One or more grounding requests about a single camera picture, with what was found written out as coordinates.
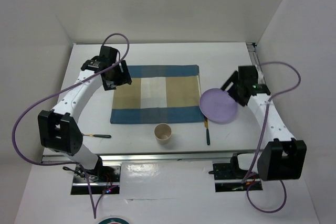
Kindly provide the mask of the purple plate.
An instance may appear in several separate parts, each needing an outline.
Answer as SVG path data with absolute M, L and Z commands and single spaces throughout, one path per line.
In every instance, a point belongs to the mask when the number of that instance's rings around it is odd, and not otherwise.
M 220 88 L 212 88 L 202 93 L 199 99 L 201 112 L 210 121 L 218 124 L 232 122 L 238 113 L 237 102 Z

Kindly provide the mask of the blue tan white placemat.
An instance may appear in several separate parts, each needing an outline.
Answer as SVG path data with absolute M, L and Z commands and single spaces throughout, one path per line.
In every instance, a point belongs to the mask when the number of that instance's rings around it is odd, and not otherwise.
M 198 65 L 138 65 L 128 67 L 132 83 L 113 93 L 111 124 L 198 123 Z

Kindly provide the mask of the green handled gold knife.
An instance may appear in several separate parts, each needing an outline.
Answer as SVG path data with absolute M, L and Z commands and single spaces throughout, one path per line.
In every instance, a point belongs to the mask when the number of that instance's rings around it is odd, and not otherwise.
M 210 141 L 209 128 L 208 128 L 208 118 L 206 116 L 204 116 L 204 125 L 206 128 L 206 144 L 210 146 L 211 141 Z

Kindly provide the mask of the green handled gold fork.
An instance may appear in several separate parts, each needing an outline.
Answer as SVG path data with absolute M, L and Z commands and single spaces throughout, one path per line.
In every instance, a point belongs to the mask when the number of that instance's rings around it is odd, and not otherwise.
M 83 136 L 86 136 L 86 137 L 95 137 L 95 138 L 112 138 L 111 135 L 106 135 L 106 134 L 83 134 Z

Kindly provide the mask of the beige cup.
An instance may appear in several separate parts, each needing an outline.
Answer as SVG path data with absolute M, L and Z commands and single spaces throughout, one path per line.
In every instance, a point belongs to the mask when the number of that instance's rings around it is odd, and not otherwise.
M 172 130 L 168 124 L 158 124 L 154 129 L 154 136 L 157 142 L 161 145 L 167 144 L 170 141 Z

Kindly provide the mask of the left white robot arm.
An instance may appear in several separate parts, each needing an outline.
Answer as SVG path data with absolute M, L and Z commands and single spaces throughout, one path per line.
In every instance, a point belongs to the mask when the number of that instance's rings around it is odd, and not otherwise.
M 109 91 L 132 83 L 125 60 L 113 66 L 119 56 L 117 49 L 101 46 L 99 55 L 82 65 L 76 87 L 70 89 L 50 111 L 42 110 L 38 115 L 41 145 L 82 165 L 85 176 L 93 182 L 99 181 L 107 170 L 101 157 L 84 145 L 77 123 L 88 101 L 100 87 Z

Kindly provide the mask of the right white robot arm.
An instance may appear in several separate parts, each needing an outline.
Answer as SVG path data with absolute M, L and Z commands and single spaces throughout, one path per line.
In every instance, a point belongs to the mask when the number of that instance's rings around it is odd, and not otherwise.
M 252 111 L 261 128 L 255 153 L 237 155 L 236 161 L 229 165 L 229 172 L 235 178 L 245 174 L 244 182 L 253 172 L 263 181 L 299 179 L 307 146 L 288 130 L 273 103 L 274 98 L 296 89 L 298 84 L 271 93 L 261 79 L 257 65 L 240 66 L 221 87 L 235 102 Z

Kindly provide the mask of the green round sticker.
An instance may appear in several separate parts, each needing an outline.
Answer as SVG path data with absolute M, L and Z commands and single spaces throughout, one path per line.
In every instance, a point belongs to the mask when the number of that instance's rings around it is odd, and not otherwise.
M 120 217 L 108 217 L 98 221 L 97 224 L 130 224 L 130 222 Z

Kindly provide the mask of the right aluminium rail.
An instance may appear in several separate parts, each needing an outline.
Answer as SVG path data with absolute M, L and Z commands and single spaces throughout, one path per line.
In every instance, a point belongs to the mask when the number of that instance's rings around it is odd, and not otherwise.
M 256 52 L 257 45 L 254 42 L 247 42 L 246 46 L 247 46 L 247 50 L 248 50 L 252 65 L 255 66 L 256 71 L 257 71 L 257 80 L 254 81 L 253 88 L 259 91 L 263 90 L 263 92 L 265 92 L 266 82 L 265 82 L 264 74 L 261 69 L 260 61 L 259 61 L 259 58 Z

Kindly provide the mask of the aluminium rail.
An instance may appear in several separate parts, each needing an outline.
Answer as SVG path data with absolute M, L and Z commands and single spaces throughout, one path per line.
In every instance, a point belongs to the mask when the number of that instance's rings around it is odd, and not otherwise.
M 168 161 L 200 161 L 200 160 L 222 160 L 228 159 L 233 154 L 253 153 L 252 150 L 240 151 L 209 151 L 209 152 L 186 152 L 186 153 L 148 153 L 148 154 L 120 154 L 103 155 L 100 157 L 104 162 L 112 163 L 145 163 L 145 162 L 168 162 Z
M 265 92 L 266 82 L 265 82 L 264 74 L 261 69 L 260 61 L 259 61 L 259 58 L 256 52 L 257 45 L 254 42 L 247 42 L 246 46 L 247 46 L 247 50 L 248 50 L 252 65 L 255 66 L 256 71 L 257 71 L 257 80 L 254 81 L 253 88 L 259 91 L 263 90 L 263 92 Z

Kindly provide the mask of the front aluminium rail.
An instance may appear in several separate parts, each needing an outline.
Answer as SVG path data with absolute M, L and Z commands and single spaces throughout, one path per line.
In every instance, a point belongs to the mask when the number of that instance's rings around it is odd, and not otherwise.
M 209 152 L 186 152 L 186 153 L 148 153 L 148 154 L 120 154 L 103 155 L 100 157 L 104 162 L 112 163 L 145 163 L 145 162 L 168 162 L 168 161 L 200 161 L 200 160 L 222 160 L 228 159 L 233 154 L 253 153 L 252 150 L 240 151 L 209 151 Z

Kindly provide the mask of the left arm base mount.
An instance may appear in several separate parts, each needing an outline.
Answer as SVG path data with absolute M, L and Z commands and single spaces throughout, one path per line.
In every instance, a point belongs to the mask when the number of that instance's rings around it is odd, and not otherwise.
M 89 189 L 87 181 L 82 169 L 77 165 L 75 168 L 67 166 L 62 167 L 63 170 L 73 174 L 71 195 L 88 195 Z M 117 195 L 120 193 L 120 175 L 121 165 L 105 166 L 103 172 L 99 176 L 88 173 L 91 191 L 93 195 L 100 195 L 104 191 L 107 195 Z

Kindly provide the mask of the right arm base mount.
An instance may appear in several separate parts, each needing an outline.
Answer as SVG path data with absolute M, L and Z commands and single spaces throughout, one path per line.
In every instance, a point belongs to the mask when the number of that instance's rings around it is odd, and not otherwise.
M 245 173 L 234 170 L 230 163 L 213 163 L 213 168 L 208 174 L 213 176 L 217 193 L 246 191 L 249 186 L 252 191 L 263 190 L 258 175 L 253 175 L 242 183 Z

